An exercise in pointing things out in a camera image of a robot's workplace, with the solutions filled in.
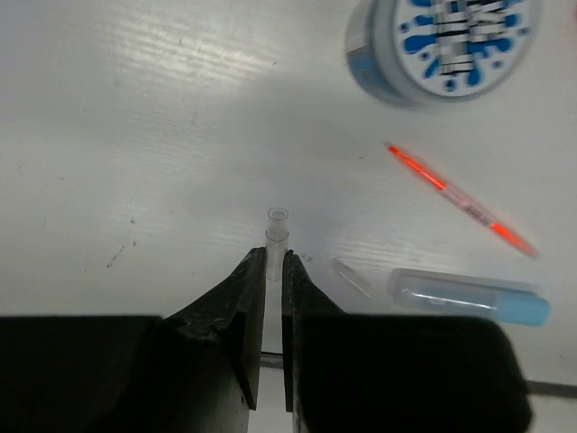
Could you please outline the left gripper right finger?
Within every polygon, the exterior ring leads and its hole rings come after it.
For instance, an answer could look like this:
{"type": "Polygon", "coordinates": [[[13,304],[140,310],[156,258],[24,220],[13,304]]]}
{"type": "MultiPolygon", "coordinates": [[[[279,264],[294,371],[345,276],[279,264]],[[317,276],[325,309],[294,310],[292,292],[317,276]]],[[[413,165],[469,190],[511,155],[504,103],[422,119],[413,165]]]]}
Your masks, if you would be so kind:
{"type": "Polygon", "coordinates": [[[525,432],[513,347],[487,319],[343,311],[288,252],[282,273],[287,410],[296,432],[525,432]]]}

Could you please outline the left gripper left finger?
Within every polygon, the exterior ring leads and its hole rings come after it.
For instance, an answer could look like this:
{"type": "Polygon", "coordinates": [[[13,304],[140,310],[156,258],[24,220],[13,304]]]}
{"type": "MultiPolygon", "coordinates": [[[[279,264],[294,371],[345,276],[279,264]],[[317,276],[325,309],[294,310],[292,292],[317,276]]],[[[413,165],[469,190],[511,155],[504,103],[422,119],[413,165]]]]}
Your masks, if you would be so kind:
{"type": "Polygon", "coordinates": [[[259,390],[265,265],[265,250],[250,250],[167,318],[2,318],[2,431],[246,431],[259,390]]]}

